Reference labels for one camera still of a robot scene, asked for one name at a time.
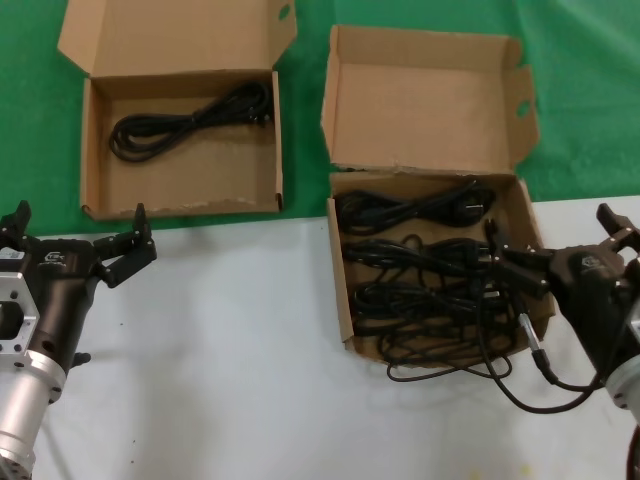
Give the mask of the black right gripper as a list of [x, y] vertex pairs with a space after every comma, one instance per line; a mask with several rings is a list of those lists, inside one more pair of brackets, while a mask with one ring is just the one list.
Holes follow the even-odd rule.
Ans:
[[629, 315], [639, 301], [639, 279], [619, 252], [640, 253], [639, 229], [601, 203], [596, 218], [608, 237], [600, 244], [518, 249], [494, 219], [484, 222], [494, 276], [536, 299], [551, 291], [599, 380], [639, 354]]

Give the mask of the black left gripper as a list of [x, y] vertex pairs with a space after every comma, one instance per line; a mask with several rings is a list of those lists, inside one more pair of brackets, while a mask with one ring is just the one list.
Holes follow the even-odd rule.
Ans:
[[151, 225], [143, 203], [137, 205], [131, 230], [93, 242], [40, 240], [26, 233], [31, 208], [26, 200], [1, 217], [1, 248], [29, 252], [27, 284], [39, 313], [29, 349], [70, 369], [86, 315], [94, 301], [98, 277], [115, 288], [157, 259]]

